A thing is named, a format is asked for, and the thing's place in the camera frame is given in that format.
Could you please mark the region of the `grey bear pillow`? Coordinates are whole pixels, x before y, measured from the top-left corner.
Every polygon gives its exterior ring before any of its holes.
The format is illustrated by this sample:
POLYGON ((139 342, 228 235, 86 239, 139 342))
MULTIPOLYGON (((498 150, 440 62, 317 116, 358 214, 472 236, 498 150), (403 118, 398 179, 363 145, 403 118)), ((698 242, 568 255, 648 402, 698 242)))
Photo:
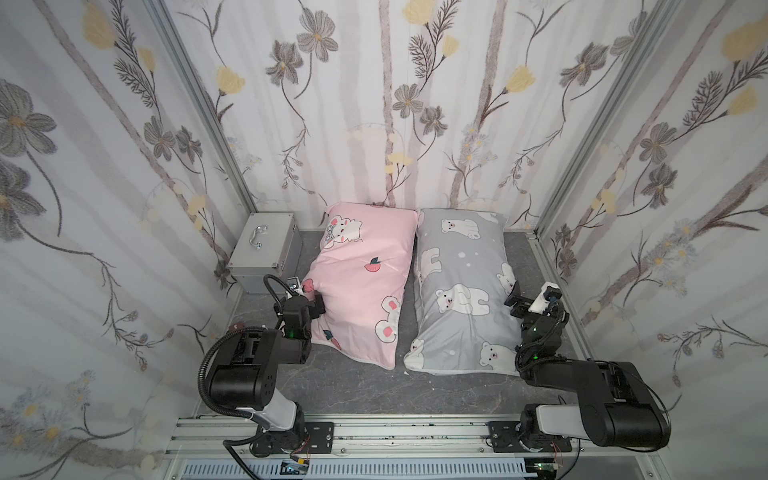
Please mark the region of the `grey bear pillow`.
POLYGON ((433 375, 514 375, 520 326, 504 302, 516 285, 497 213, 422 209, 416 232, 418 333, 404 357, 433 375))

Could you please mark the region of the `pink bear pillow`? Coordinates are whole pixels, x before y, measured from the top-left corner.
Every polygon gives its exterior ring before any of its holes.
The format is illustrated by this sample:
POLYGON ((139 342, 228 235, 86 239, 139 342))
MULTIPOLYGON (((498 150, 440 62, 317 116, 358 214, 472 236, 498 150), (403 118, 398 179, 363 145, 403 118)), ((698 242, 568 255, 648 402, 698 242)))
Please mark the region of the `pink bear pillow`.
POLYGON ((392 370, 418 214, 347 202, 327 213, 320 253, 302 281, 305 295, 325 305, 312 342, 392 370))

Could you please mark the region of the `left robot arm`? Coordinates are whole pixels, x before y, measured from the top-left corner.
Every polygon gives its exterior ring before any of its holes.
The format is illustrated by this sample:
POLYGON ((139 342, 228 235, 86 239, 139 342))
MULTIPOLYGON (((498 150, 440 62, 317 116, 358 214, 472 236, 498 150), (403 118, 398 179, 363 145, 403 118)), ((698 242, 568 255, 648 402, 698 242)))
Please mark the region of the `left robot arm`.
POLYGON ((248 443, 258 455, 307 448, 304 413, 277 388, 283 364, 307 361, 312 322, 325 313, 322 295, 289 296, 277 302, 278 326, 243 327, 217 340, 197 375, 201 400, 213 412, 252 421, 259 432, 248 443))

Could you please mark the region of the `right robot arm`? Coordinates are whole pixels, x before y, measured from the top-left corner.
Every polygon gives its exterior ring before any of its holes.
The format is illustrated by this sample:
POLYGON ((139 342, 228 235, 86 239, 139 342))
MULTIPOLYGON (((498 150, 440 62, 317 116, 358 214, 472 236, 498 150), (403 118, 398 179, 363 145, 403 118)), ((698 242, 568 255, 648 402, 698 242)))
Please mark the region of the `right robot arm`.
POLYGON ((520 321, 521 343, 515 347, 520 378, 577 398, 574 405, 526 405, 516 427, 522 448, 541 451, 570 439, 641 453, 668 445, 667 409, 632 363, 570 359, 558 352, 570 319, 558 285, 545 283, 531 299, 514 282, 504 305, 520 321))

